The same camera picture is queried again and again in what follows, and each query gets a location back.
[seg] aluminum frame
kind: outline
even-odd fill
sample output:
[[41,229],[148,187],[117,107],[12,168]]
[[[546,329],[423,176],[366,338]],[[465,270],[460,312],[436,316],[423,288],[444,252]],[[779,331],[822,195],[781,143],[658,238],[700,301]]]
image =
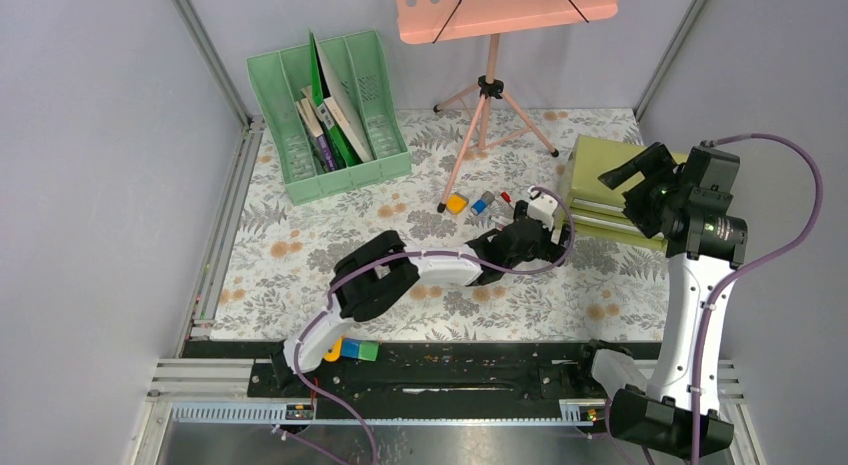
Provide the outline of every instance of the aluminum frame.
[[203,23],[200,21],[200,17],[197,15],[197,11],[194,9],[194,6],[191,4],[191,0],[171,1],[177,8],[177,12],[179,12],[180,18],[182,18],[183,23],[186,26],[186,30],[188,30],[189,35],[191,35],[192,40],[194,40],[194,44],[197,45],[197,49],[200,52],[201,57],[203,57],[203,61],[206,62],[206,65],[209,67],[209,71],[212,72],[212,76],[215,78],[215,82],[221,89],[221,93],[224,94],[224,98],[227,100],[227,105],[229,105],[230,109],[233,111],[236,118],[238,118],[239,122],[241,122],[242,126],[249,126],[250,113],[247,111],[247,107],[244,105],[244,101],[241,99],[241,95],[239,95],[238,90],[236,90],[233,80],[227,73],[227,69],[224,67],[221,57],[215,50],[214,45],[212,45],[212,40],[209,38],[209,34],[206,33],[206,29],[203,27]]
[[698,20],[701,18],[701,14],[709,2],[710,0],[692,0],[692,3],[689,5],[689,9],[686,10],[686,14],[683,16],[683,20],[677,27],[677,31],[674,32],[674,36],[668,44],[668,48],[666,48],[665,53],[663,53],[660,63],[657,64],[657,68],[654,70],[651,80],[648,81],[648,86],[645,88],[645,91],[642,92],[639,102],[633,109],[633,114],[636,116],[637,123],[642,121],[642,118],[651,106],[651,102],[656,96],[657,90],[665,80],[666,74],[677,59],[680,49],[686,43],[686,40],[689,39],[689,35],[692,33],[692,30],[695,28],[695,25],[698,23]]
[[209,327],[214,323],[215,312],[218,309],[218,297],[221,295],[227,274],[227,266],[230,263],[233,243],[264,131],[265,120],[262,117],[254,117],[238,145],[197,281],[189,297],[174,357],[182,354],[186,339],[206,339],[211,332]]
[[[130,463],[157,463],[168,427],[177,421],[195,423],[267,423],[279,424],[286,404],[309,403],[309,397],[255,399],[247,396],[254,359],[163,359],[148,387],[143,428]],[[638,360],[637,367],[647,376],[653,373],[655,360]],[[735,437],[730,452],[736,465],[766,465],[759,440],[748,413],[748,405],[739,385],[733,362],[721,360],[718,369],[722,394],[722,417],[733,423]],[[603,407],[600,399],[561,400],[563,419],[527,420],[369,420],[373,426],[566,426],[579,407]],[[349,420],[315,420],[313,424],[358,425]]]

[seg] pink music stand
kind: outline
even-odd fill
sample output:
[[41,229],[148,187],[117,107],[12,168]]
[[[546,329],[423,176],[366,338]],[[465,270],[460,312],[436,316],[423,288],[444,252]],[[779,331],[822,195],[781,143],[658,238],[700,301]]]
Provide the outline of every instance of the pink music stand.
[[[474,90],[480,91],[480,100],[474,110],[471,124],[462,142],[462,148],[457,155],[456,164],[439,202],[437,208],[439,213],[445,210],[445,204],[450,197],[456,176],[462,166],[462,159],[468,150],[478,121],[480,122],[480,129],[477,134],[477,147],[480,149],[485,150],[494,147],[532,131],[551,152],[551,155],[554,157],[559,155],[554,145],[542,134],[539,127],[527,116],[527,113],[521,109],[509,93],[503,90],[503,82],[495,79],[500,34],[582,22],[584,21],[583,16],[590,22],[610,18],[618,12],[618,0],[571,0],[574,5],[579,7],[579,12],[569,0],[462,0],[459,7],[457,7],[459,0],[395,1],[398,7],[400,38],[406,43],[431,43],[436,37],[439,41],[442,41],[480,35],[490,36],[486,74],[478,78],[476,83],[465,90],[433,107],[433,111],[438,113]],[[487,145],[486,131],[489,125],[492,98],[506,100],[527,126]]]

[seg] tripod leg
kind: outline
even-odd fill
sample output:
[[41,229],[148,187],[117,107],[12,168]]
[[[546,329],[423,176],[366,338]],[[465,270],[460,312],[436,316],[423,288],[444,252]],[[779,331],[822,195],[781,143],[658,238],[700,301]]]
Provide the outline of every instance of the tripod leg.
[[530,127],[530,130],[533,130],[533,133],[535,133],[536,136],[539,137],[539,140],[541,140],[542,143],[544,143],[545,146],[548,147],[548,151],[551,152],[551,155],[553,155],[554,157],[558,157],[559,150],[557,150],[556,147],[554,147],[554,144],[551,143],[550,140],[548,140],[548,138],[542,134],[542,131],[539,130],[539,127],[537,127],[535,123],[533,123],[533,120],[530,120],[530,117],[527,116],[524,110],[522,110],[521,107],[517,103],[515,103],[515,100],[512,99],[512,96],[506,92],[503,92],[501,95],[504,97],[504,100],[509,103],[509,106],[512,107],[513,110],[515,110],[515,113],[517,113],[518,116],[521,117],[522,120],[524,120],[524,123],[526,123],[527,126]]
[[459,149],[459,154],[456,156],[456,163],[454,164],[453,171],[448,179],[448,184],[445,187],[445,193],[442,194],[442,201],[439,202],[439,206],[436,208],[436,211],[439,213],[445,211],[445,207],[448,203],[448,197],[450,197],[450,191],[453,188],[453,183],[456,181],[457,174],[459,174],[459,168],[462,166],[462,159],[465,157],[465,152],[468,150],[468,144],[471,143],[471,135],[474,134],[474,127],[477,126],[477,120],[480,120],[480,114],[483,111],[483,104],[485,103],[486,97],[480,95],[480,101],[477,102],[477,108],[474,110],[474,116],[471,117],[471,124],[468,126],[468,132],[465,134],[465,140],[462,141],[462,148]]
[[479,89],[480,89],[480,85],[477,85],[477,84],[475,83],[474,85],[471,85],[470,87],[468,87],[468,88],[466,88],[465,90],[463,90],[463,91],[461,91],[461,92],[457,93],[456,95],[454,95],[454,96],[452,96],[451,98],[449,98],[449,99],[445,100],[444,102],[442,102],[442,103],[440,103],[440,104],[436,105],[435,107],[433,107],[433,111],[434,111],[435,113],[439,113],[439,112],[441,112],[442,110],[444,110],[445,108],[447,108],[447,106],[448,106],[448,105],[450,105],[451,103],[456,102],[456,101],[458,101],[460,98],[462,98],[462,97],[464,97],[464,96],[468,95],[469,93],[473,92],[474,90],[479,90]]
[[486,97],[486,103],[483,104],[483,113],[480,116],[480,130],[477,133],[477,146],[480,150],[486,148],[486,131],[489,128],[489,110],[491,110],[492,98]]
[[[501,34],[495,33],[489,36],[489,60],[486,62],[486,83],[494,83],[495,67],[498,63],[498,47],[501,43]],[[492,98],[486,97],[483,105],[483,121],[480,122],[480,133],[477,136],[477,146],[483,150],[486,148],[486,132],[489,129],[489,110],[492,108]]]

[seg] white wall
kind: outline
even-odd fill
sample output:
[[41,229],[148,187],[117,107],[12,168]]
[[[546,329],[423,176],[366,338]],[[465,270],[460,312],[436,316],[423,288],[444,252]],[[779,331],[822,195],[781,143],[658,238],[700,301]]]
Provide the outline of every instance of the white wall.
[[[822,169],[824,210],[809,240],[734,289],[725,353],[740,369],[770,465],[845,463],[848,307],[848,0],[713,0],[645,117],[647,139],[685,150],[744,132],[786,136]],[[732,212],[748,259],[806,222],[812,179],[778,144],[742,158]]]
[[[501,40],[499,77],[525,108],[633,107],[691,1],[620,0],[618,15],[609,20],[506,34]],[[309,29],[318,38],[379,31],[395,107],[400,109],[432,108],[485,73],[486,38],[435,45],[401,42],[395,0],[192,3],[254,114],[260,111],[245,60],[302,45]]]
[[239,125],[169,0],[0,0],[0,462],[115,464]]

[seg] blue block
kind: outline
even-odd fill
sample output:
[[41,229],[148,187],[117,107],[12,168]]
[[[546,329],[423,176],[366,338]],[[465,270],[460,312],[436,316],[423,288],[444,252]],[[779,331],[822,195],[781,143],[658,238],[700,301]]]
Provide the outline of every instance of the blue block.
[[342,340],[342,356],[347,358],[359,358],[359,340],[345,338]]

